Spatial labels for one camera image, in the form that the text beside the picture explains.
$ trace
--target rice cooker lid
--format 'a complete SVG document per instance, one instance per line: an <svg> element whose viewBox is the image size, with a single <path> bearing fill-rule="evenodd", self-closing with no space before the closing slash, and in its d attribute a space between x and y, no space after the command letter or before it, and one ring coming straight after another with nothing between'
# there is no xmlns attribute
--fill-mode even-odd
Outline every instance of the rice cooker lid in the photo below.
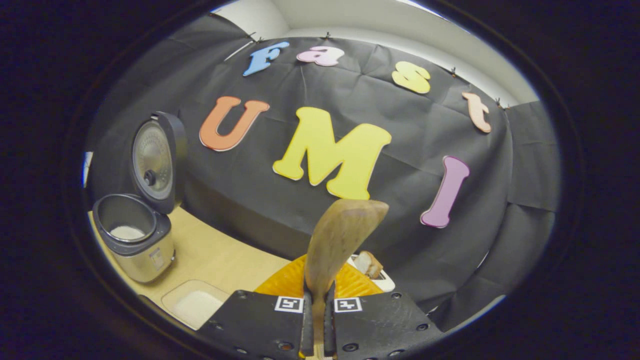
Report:
<svg viewBox="0 0 640 360"><path fill-rule="evenodd" d="M187 136L175 115L156 111L138 128L131 174L138 193L156 211L169 214L184 195Z"/></svg>

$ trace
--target yellow letter m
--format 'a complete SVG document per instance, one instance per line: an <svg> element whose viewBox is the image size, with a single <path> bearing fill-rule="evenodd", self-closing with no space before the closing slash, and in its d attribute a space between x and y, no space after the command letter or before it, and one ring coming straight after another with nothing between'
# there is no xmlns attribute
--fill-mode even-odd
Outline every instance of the yellow letter m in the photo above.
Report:
<svg viewBox="0 0 640 360"><path fill-rule="evenodd" d="M338 175L329 180L326 189L343 199L369 199L367 187L382 147L391 142L391 134L372 124L356 126L335 142L331 116L311 107L296 111L300 119L291 143L282 159L273 163L273 171L292 180L300 180L305 171L300 167L307 153L309 183L313 186L338 166Z"/></svg>

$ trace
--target rice cooker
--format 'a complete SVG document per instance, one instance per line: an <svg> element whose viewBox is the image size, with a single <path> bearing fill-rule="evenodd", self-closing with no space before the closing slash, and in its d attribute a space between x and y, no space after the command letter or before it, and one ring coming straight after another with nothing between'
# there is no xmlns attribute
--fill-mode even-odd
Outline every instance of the rice cooker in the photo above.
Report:
<svg viewBox="0 0 640 360"><path fill-rule="evenodd" d="M175 259L171 213L182 202L187 158L184 125L157 111L138 128L130 157L138 194L109 194L93 205L95 226L122 270L149 282Z"/></svg>

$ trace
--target black cloth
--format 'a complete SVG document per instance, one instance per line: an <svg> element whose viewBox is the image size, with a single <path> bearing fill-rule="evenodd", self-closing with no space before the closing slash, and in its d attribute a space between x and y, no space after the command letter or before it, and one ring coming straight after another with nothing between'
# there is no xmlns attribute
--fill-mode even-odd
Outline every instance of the black cloth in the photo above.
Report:
<svg viewBox="0 0 640 360"><path fill-rule="evenodd" d="M474 85L413 55L376 44L323 38L252 43L219 17L206 17L154 47L114 87L96 115L87 149L94 199L132 191L128 161L133 132L153 111L180 117L188 136L183 207L229 235L294 259L307 250L320 216L337 198L326 182L292 181L273 172L298 126L296 110L311 106L332 118L336 141L358 124L392 135L376 162L368 191L390 206L386 219L362 245L438 326L450 329L499 295L507 294L535 264L553 224L559 188L557 146L538 103L499 108ZM263 71L243 77L252 52L288 41ZM322 67L296 55L313 46L338 47L339 64ZM431 90L416 94L392 80L394 65L408 61L431 74ZM476 129L462 92L480 96L491 133ZM203 146L202 122L222 96L242 105L221 123L231 131L249 100L264 101L242 142L225 152ZM442 158L470 168L449 225L422 225L444 175Z"/></svg>

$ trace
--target wooden spatula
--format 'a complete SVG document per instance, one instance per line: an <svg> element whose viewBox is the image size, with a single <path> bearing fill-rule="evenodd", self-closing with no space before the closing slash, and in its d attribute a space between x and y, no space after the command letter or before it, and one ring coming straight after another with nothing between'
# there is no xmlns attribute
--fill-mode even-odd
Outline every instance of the wooden spatula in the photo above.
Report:
<svg viewBox="0 0 640 360"><path fill-rule="evenodd" d="M323 342L324 296L340 268L377 228L388 209L389 206L380 201L340 199L316 224L305 262L305 282L312 294L316 344Z"/></svg>

